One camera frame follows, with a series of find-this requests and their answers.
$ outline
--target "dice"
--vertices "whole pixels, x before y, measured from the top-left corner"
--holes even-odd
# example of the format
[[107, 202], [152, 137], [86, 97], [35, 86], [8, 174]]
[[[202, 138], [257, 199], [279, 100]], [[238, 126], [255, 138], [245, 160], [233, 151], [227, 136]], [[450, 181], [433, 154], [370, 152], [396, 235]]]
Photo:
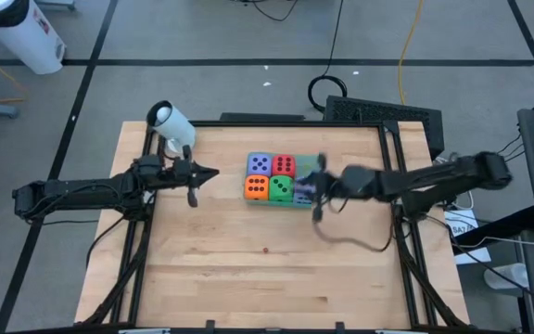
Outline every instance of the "dice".
[[276, 175], [269, 180], [269, 200], [291, 202], [294, 198], [294, 179]]
[[311, 200], [306, 197], [306, 194], [295, 192], [292, 200], [296, 204], [312, 204]]
[[261, 153], [249, 154], [247, 167], [247, 175], [271, 176], [271, 156]]
[[312, 185], [300, 185], [296, 183], [294, 185], [294, 198], [292, 201], [297, 204], [312, 204], [306, 193], [310, 192], [313, 194], [315, 190], [315, 187]]
[[269, 200], [269, 177], [264, 175], [247, 176], [245, 199]]
[[294, 178], [296, 175], [296, 160], [291, 155], [278, 154], [273, 157], [273, 175], [286, 175]]

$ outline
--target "table leg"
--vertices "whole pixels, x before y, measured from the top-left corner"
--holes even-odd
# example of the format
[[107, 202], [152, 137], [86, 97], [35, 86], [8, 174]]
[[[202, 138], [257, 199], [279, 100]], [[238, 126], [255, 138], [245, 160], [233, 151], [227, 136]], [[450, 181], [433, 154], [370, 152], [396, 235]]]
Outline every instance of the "table leg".
[[[511, 238], [519, 235], [522, 231], [531, 229], [534, 229], [534, 205], [519, 212], [515, 212], [491, 224], [483, 225], [479, 228], [463, 233], [462, 235], [457, 236], [455, 239], [461, 246], [478, 244], [474, 248], [466, 249], [467, 251], [473, 251], [498, 241], [489, 238], [484, 240], [485, 237]], [[454, 246], [452, 247], [452, 252], [454, 255], [462, 253]]]
[[518, 313], [520, 313], [520, 326], [523, 333], [530, 333], [530, 327], [528, 326], [528, 313], [525, 299], [522, 297], [516, 298], [518, 301]]

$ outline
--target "green dice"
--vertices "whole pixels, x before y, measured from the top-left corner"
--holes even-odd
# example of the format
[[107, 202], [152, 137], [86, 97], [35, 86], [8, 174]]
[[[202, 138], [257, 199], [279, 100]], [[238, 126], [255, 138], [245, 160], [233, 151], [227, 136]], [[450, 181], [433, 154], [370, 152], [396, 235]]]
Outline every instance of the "green dice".
[[294, 180], [285, 175], [269, 179], [269, 200], [291, 202], [294, 198]]

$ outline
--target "white container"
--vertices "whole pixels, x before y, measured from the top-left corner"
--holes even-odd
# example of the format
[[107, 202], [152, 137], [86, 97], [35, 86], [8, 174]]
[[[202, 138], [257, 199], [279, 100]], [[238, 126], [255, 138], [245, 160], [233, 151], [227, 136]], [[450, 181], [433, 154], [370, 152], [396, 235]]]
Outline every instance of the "white container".
[[[514, 282], [521, 286], [528, 288], [528, 276], [527, 267], [522, 263], [513, 263], [493, 268], [498, 273], [512, 279]], [[488, 286], [492, 289], [515, 289], [516, 286], [507, 280], [492, 273], [489, 269], [486, 269], [483, 273]]]
[[[0, 0], [0, 12], [15, 0]], [[40, 8], [29, 0], [26, 18], [13, 27], [0, 27], [0, 42], [36, 74], [61, 70], [65, 44]]]

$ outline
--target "floor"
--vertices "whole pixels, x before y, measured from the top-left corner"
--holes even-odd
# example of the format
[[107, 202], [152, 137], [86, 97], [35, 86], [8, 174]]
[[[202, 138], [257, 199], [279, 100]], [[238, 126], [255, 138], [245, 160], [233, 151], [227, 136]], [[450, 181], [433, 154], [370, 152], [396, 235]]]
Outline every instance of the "floor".
[[[290, 5], [261, 4], [280, 16]], [[69, 46], [67, 66], [37, 76], [5, 48], [0, 53], [3, 68], [30, 92], [19, 118], [0, 118], [0, 306], [29, 230], [13, 215], [12, 189], [48, 175], [108, 176], [121, 123], [143, 120], [161, 99], [195, 120], [222, 112], [320, 119], [306, 87], [324, 70], [338, 5], [299, 0], [284, 22], [229, 0], [78, 0], [76, 12], [46, 8]], [[416, 7], [415, 0], [345, 1], [334, 55], [341, 65], [330, 73], [351, 97], [400, 102], [395, 64]], [[516, 137], [515, 113], [534, 107], [534, 1], [426, 0], [407, 59], [407, 104], [442, 110], [445, 154], [500, 149]], [[334, 86], [317, 86], [321, 103], [329, 94], [338, 94]], [[0, 75], [0, 98], [15, 96]], [[496, 219], [532, 203], [524, 158], [510, 167], [508, 191], [474, 192], [477, 216]], [[97, 212], [49, 219], [59, 217], [95, 219]], [[44, 228], [8, 330], [71, 324], [94, 232], [94, 225]], [[495, 265], [515, 261], [508, 245], [490, 253]], [[477, 265], [460, 274], [473, 324], [519, 326], [515, 297], [486, 288]]]

